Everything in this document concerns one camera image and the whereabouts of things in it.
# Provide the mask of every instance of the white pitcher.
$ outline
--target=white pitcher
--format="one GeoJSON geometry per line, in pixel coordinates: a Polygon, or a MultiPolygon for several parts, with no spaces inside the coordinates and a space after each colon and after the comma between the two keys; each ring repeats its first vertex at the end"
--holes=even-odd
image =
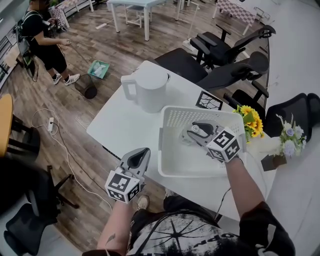
{"type": "Polygon", "coordinates": [[[167,71],[157,65],[146,66],[121,77],[125,97],[136,101],[148,113],[159,112],[164,107],[169,80],[167,71]],[[130,93],[129,85],[135,85],[135,94],[130,93]]]}

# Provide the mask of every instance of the person's hand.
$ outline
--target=person's hand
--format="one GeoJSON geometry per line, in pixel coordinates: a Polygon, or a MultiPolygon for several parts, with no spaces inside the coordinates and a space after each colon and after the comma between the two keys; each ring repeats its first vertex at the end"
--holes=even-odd
{"type": "Polygon", "coordinates": [[[56,22],[56,18],[50,18],[47,21],[50,22],[53,25],[56,22]]]}
{"type": "Polygon", "coordinates": [[[71,44],[71,41],[69,39],[61,39],[60,41],[60,45],[63,45],[63,46],[68,46],[71,44]]]}

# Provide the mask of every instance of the flower bouquet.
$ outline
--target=flower bouquet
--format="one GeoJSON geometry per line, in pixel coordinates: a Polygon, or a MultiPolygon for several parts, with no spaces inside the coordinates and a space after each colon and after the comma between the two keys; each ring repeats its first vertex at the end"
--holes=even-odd
{"type": "Polygon", "coordinates": [[[244,131],[245,131],[245,137],[246,142],[250,143],[250,138],[255,138],[260,136],[263,138],[265,134],[263,133],[263,124],[262,120],[259,117],[259,114],[256,110],[251,108],[250,106],[237,106],[235,110],[233,110],[234,113],[238,113],[243,118],[243,124],[244,124],[244,131]]]}
{"type": "Polygon", "coordinates": [[[300,156],[301,151],[305,148],[307,143],[307,137],[302,136],[304,130],[299,125],[296,125],[293,114],[291,115],[290,123],[284,121],[282,116],[278,114],[276,116],[280,118],[283,126],[283,130],[279,137],[280,149],[278,155],[290,158],[294,155],[300,156]]]}

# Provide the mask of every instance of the white chair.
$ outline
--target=white chair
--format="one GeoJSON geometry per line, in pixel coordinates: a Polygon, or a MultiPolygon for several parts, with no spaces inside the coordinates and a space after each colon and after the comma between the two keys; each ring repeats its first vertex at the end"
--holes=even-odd
{"type": "MultiPolygon", "coordinates": [[[[142,28],[142,20],[144,19],[144,8],[142,6],[135,6],[135,5],[124,5],[124,16],[125,16],[125,23],[126,24],[134,24],[138,25],[142,28]],[[128,20],[128,12],[135,11],[136,20],[128,20]]],[[[152,7],[150,8],[149,12],[149,20],[152,22],[152,7]]]]}

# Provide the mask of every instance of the power strip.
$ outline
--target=power strip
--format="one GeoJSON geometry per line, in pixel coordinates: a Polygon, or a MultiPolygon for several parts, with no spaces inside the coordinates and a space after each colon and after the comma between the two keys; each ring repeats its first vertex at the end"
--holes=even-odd
{"type": "Polygon", "coordinates": [[[54,130],[54,124],[55,123],[55,118],[54,117],[50,117],[49,119],[49,124],[48,124],[48,132],[52,133],[52,131],[54,130]]]}

